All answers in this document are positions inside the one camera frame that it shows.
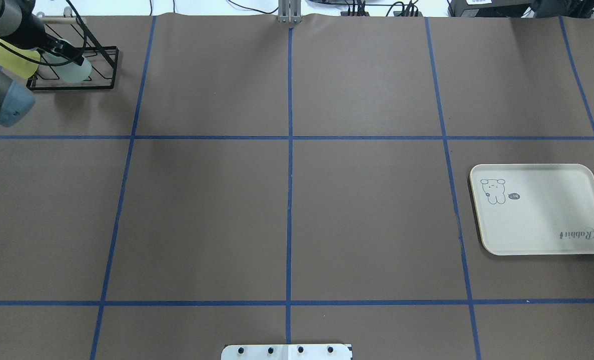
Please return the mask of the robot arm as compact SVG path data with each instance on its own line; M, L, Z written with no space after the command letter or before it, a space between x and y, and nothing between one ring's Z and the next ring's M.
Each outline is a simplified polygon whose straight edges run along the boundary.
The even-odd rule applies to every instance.
M55 66L81 65L83 51L64 39L48 34L41 19L33 14L33 0L0 0L0 46L10 51L40 49L64 59ZM34 106L35 98L25 85L0 71L0 126L10 127Z

